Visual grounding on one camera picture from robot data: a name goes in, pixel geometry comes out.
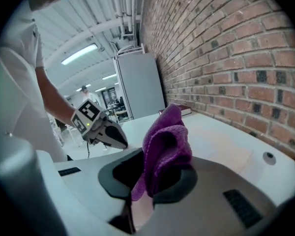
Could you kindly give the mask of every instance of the red book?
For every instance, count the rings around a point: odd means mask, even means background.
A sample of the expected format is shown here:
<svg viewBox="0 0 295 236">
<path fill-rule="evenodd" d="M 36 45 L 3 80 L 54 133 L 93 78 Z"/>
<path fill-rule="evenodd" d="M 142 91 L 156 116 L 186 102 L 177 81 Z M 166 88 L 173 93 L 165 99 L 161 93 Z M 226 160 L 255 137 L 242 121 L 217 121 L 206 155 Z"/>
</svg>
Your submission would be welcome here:
<svg viewBox="0 0 295 236">
<path fill-rule="evenodd" d="M 185 116 L 187 114 L 191 114 L 191 108 L 185 106 L 185 105 L 177 105 L 179 106 L 180 110 L 181 110 L 181 116 Z M 159 114 L 163 113 L 165 109 L 158 111 Z"/>
</svg>

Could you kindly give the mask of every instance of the ceiling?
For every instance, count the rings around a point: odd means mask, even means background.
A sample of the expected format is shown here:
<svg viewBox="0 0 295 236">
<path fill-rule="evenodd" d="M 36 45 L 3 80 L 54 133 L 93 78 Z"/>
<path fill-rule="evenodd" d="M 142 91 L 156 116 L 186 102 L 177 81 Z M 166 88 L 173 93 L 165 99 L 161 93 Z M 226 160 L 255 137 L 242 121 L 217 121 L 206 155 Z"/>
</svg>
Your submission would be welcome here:
<svg viewBox="0 0 295 236">
<path fill-rule="evenodd" d="M 121 1 L 126 30 L 126 0 Z M 141 22 L 143 0 L 136 2 L 136 23 Z M 91 84 L 90 91 L 113 86 L 117 78 L 102 80 L 115 74 L 114 50 L 133 45 L 132 36 L 121 37 L 120 21 L 114 0 L 62 0 L 34 13 L 43 42 L 43 57 L 51 82 L 62 95 L 76 94 L 82 85 Z M 61 61 L 84 47 L 95 43 L 97 49 L 72 61 Z"/>
</svg>

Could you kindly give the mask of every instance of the purple microfiber cloth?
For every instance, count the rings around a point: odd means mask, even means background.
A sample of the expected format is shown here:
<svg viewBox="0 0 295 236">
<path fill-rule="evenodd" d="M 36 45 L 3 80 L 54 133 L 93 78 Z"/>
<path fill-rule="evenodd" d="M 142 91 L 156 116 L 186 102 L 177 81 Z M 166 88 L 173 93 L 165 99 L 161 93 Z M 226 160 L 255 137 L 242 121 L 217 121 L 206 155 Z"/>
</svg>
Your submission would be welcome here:
<svg viewBox="0 0 295 236">
<path fill-rule="evenodd" d="M 167 169 L 191 161 L 188 130 L 181 120 L 181 111 L 177 105 L 169 105 L 153 123 L 144 137 L 142 149 L 144 172 L 131 192 L 133 201 L 139 200 L 144 191 L 153 197 Z"/>
</svg>

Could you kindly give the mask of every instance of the red brick wall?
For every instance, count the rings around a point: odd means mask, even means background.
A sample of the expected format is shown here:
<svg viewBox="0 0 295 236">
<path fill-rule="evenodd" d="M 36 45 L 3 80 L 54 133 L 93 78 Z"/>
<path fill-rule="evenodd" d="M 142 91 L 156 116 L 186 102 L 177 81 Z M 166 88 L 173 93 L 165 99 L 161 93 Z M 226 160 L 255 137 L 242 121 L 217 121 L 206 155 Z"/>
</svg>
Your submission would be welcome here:
<svg viewBox="0 0 295 236">
<path fill-rule="evenodd" d="M 142 25 L 168 103 L 295 160 L 295 31 L 274 0 L 145 0 Z"/>
</svg>

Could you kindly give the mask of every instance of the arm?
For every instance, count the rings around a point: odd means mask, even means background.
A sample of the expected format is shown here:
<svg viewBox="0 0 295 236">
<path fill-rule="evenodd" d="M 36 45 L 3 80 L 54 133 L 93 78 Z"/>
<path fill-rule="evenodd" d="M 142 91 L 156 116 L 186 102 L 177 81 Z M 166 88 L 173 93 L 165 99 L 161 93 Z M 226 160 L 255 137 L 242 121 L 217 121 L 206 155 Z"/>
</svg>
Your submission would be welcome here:
<svg viewBox="0 0 295 236">
<path fill-rule="evenodd" d="M 70 119 L 75 111 L 75 108 L 60 95 L 55 86 L 49 81 L 43 67 L 37 67 L 35 71 L 47 112 L 63 123 L 72 126 Z"/>
</svg>

